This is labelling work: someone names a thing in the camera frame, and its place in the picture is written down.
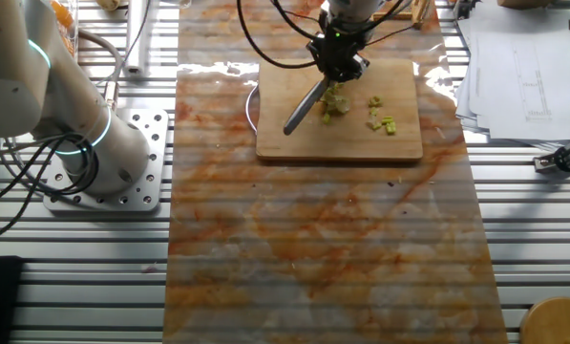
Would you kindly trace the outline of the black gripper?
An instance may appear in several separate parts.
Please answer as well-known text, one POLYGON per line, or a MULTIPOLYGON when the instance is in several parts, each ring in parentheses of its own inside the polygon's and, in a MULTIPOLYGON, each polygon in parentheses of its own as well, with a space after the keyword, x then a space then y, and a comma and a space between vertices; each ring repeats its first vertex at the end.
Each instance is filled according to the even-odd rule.
POLYGON ((360 54, 362 38, 356 34, 337 31, 319 33, 306 48, 309 50, 319 71, 329 80, 346 82, 359 79, 370 62, 360 54), (351 59, 351 74, 348 59, 351 59))

